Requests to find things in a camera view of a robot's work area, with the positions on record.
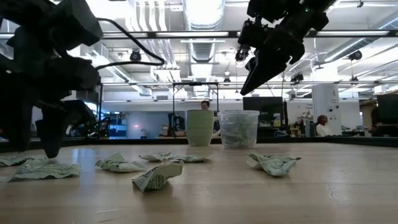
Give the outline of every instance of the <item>desk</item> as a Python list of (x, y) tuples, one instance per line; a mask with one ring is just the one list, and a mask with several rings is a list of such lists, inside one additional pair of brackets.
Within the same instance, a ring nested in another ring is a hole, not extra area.
[(369, 133), (371, 133), (373, 137), (398, 137), (398, 125), (381, 124), (377, 128), (370, 129)]
[[(187, 139), (187, 137), (186, 136), (176, 136), (176, 137), (164, 136), (164, 137), (158, 137), (157, 139)], [(212, 139), (221, 139), (221, 136), (217, 136)]]
[[(185, 164), (181, 176), (145, 194), (131, 184), (137, 174), (94, 168), (98, 159), (115, 152), (139, 160), (140, 154), (167, 151), (213, 157), (209, 163)], [(0, 184), (1, 223), (396, 223), (398, 150), (280, 143), (260, 144), (257, 151), (303, 159), (289, 176), (272, 178), (247, 167), (246, 151), (221, 145), (63, 148), (57, 161), (81, 164), (80, 178)], [(0, 168), (0, 175), (15, 170)]]

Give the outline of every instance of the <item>crumpled dollar bill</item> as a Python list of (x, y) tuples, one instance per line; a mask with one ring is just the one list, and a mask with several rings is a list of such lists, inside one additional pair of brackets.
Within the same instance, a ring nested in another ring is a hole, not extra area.
[(61, 179), (65, 177), (78, 177), (79, 175), (80, 166), (77, 164), (48, 164), (43, 160), (32, 160), (22, 164), (11, 178), (2, 180), (2, 182), (20, 179)]
[(183, 161), (161, 164), (151, 169), (146, 174), (133, 179), (132, 183), (136, 184), (141, 192), (146, 190), (159, 190), (166, 184), (169, 178), (181, 175), (183, 165)]
[(176, 161), (184, 161), (186, 163), (189, 162), (207, 162), (211, 159), (211, 157), (198, 157), (198, 156), (181, 156), (181, 155), (172, 155), (169, 156), (168, 159), (176, 160)]
[(0, 156), (0, 167), (1, 166), (19, 166), (26, 161), (31, 160), (42, 160), (47, 159), (45, 156), (42, 155), (16, 155), (16, 156)]
[(149, 155), (139, 156), (141, 159), (148, 160), (149, 162), (162, 162), (167, 159), (171, 152), (157, 152)]
[(293, 159), (289, 156), (265, 156), (256, 153), (249, 154), (247, 164), (253, 169), (264, 169), (269, 175), (280, 177), (290, 172), (293, 165), (301, 160), (300, 157)]
[(103, 161), (98, 161), (95, 166), (111, 172), (139, 172), (146, 169), (146, 166), (139, 162), (128, 162), (120, 152), (109, 156)]

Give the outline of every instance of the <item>computer monitor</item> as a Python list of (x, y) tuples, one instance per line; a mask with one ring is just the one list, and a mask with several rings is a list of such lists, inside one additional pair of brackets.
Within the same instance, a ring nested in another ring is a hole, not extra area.
[(379, 119), (383, 124), (398, 124), (398, 95), (377, 96)]
[(284, 120), (282, 97), (244, 97), (244, 110), (260, 111), (259, 125), (261, 123), (274, 125), (275, 116), (280, 116), (280, 122)]

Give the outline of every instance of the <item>person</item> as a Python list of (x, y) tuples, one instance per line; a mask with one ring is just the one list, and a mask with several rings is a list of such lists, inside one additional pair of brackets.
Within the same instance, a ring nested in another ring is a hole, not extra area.
[(372, 128), (378, 128), (380, 125), (383, 124), (379, 117), (379, 107), (378, 106), (373, 108), (371, 117), (372, 117)]
[(325, 137), (333, 135), (332, 131), (328, 125), (328, 117), (325, 115), (320, 115), (318, 117), (317, 125), (317, 136)]
[(207, 100), (203, 100), (203, 101), (200, 103), (200, 105), (201, 105), (201, 109), (202, 109), (202, 110), (208, 110), (209, 107), (210, 107), (210, 102), (207, 101)]
[(141, 139), (147, 139), (147, 130), (145, 128), (141, 129)]

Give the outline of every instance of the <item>green cup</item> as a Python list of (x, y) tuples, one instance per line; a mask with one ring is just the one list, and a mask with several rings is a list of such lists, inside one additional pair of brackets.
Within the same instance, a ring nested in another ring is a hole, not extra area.
[(214, 122), (218, 120), (211, 110), (189, 110), (186, 115), (185, 132), (190, 146), (209, 146), (212, 138), (220, 135), (220, 131), (213, 134)]

